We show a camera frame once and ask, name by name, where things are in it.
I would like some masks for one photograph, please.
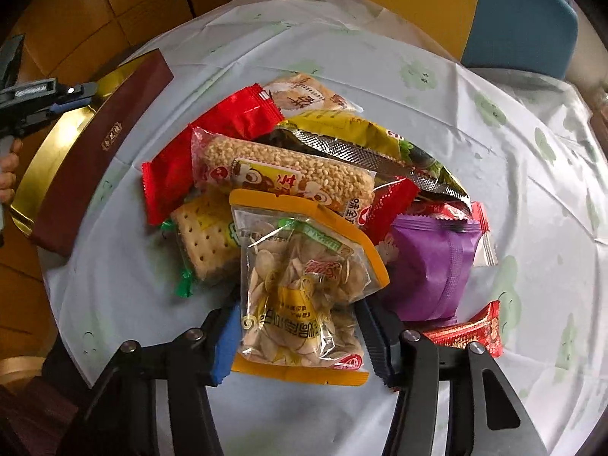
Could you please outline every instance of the puffed rice bar package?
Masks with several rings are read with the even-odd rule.
[[[374,199],[375,173],[341,161],[195,129],[195,185],[248,188],[310,199],[363,226]]]

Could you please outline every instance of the cracker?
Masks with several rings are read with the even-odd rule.
[[[203,282],[238,272],[238,246],[228,196],[210,188],[173,211],[171,218],[195,274]]]

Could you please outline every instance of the red snack wrapper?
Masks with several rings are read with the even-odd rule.
[[[488,303],[469,322],[425,331],[423,334],[436,345],[465,348],[471,341],[478,341],[498,358],[502,355],[498,314],[500,301]]]
[[[283,121],[270,96],[254,84],[220,101],[175,137],[158,155],[142,164],[148,224],[161,224],[184,201],[192,178],[192,130],[204,128],[234,138],[252,140]]]
[[[429,216],[435,219],[466,219],[478,221],[481,225],[481,240],[477,245],[473,266],[495,266],[498,257],[494,249],[494,241],[490,232],[486,208],[481,202],[472,202],[471,214],[462,202],[415,201],[407,209],[412,216]]]
[[[363,228],[374,245],[384,239],[395,217],[410,207],[419,192],[417,185],[407,178],[376,190]]]
[[[467,213],[466,206],[462,202],[416,201],[408,207],[406,214],[410,216],[429,216],[435,219],[473,219]]]

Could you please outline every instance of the blue gripper pad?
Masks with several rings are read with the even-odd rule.
[[[220,385],[224,377],[230,373],[236,349],[241,342],[241,307],[237,303],[232,308],[226,321],[224,330],[215,345],[214,367],[211,369],[211,378]]]
[[[82,100],[71,101],[70,103],[65,104],[51,104],[49,107],[49,111],[54,115],[60,115],[65,113],[66,111],[71,111],[73,109],[83,108],[84,106],[90,105],[91,98],[85,98]]]

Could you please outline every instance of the human hand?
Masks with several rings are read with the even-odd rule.
[[[13,173],[19,166],[19,151],[23,147],[23,141],[16,138],[10,146],[10,153],[0,157],[0,202],[10,204],[14,197],[14,183],[17,181]]]

